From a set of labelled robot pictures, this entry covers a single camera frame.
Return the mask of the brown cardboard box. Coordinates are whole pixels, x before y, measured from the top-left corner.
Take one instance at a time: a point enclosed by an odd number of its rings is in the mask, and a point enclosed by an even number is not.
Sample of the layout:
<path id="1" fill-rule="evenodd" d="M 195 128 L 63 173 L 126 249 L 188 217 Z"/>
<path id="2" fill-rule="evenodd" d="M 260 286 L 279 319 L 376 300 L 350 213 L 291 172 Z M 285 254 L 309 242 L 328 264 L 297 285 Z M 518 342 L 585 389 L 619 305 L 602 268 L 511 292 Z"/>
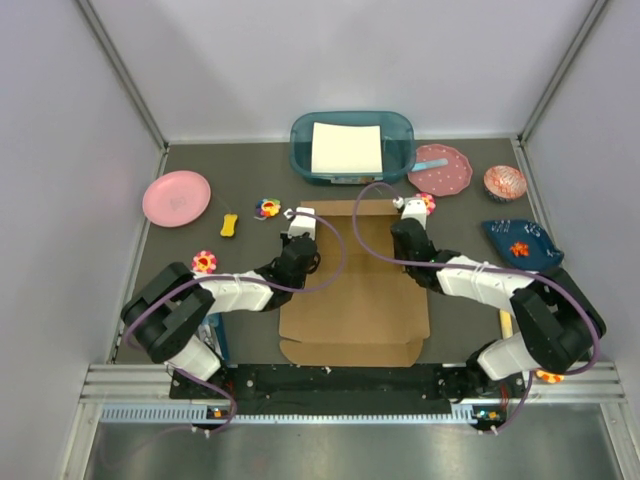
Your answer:
<path id="1" fill-rule="evenodd" d="M 388 200 L 306 201 L 324 218 L 321 255 L 306 292 L 280 309 L 280 349 L 292 363 L 319 367 L 410 367 L 430 335 L 427 292 L 393 255 Z"/>

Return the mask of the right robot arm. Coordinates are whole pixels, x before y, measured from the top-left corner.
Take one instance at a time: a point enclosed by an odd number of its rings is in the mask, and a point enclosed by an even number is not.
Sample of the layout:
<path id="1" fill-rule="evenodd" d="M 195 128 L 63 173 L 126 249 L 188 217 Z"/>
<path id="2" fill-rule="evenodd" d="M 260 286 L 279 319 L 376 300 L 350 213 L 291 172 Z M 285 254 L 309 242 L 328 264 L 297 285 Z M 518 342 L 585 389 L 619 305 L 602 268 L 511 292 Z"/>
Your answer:
<path id="1" fill-rule="evenodd" d="M 552 374 L 581 373 L 573 365 L 591 356 L 596 362 L 604 320 L 572 277 L 561 267 L 544 272 L 501 269 L 458 252 L 438 250 L 426 227 L 413 218 L 392 224 L 394 261 L 421 287 L 474 300 L 507 312 L 519 331 L 486 344 L 466 361 L 468 390 L 483 393 L 511 375 L 542 369 Z"/>

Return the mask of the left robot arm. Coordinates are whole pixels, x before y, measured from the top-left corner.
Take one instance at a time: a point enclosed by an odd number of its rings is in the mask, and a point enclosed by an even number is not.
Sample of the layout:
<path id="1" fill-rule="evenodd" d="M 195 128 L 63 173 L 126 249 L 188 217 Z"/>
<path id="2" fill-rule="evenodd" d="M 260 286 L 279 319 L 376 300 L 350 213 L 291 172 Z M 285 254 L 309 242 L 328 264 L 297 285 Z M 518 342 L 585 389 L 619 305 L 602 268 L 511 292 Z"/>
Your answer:
<path id="1" fill-rule="evenodd" d="M 166 266 L 121 310 L 121 320 L 152 362 L 167 364 L 207 381 L 222 360 L 198 336 L 210 314 L 268 312 L 303 289 L 319 264 L 316 242 L 307 233 L 283 244 L 270 263 L 239 275 L 205 280 L 181 262 Z"/>

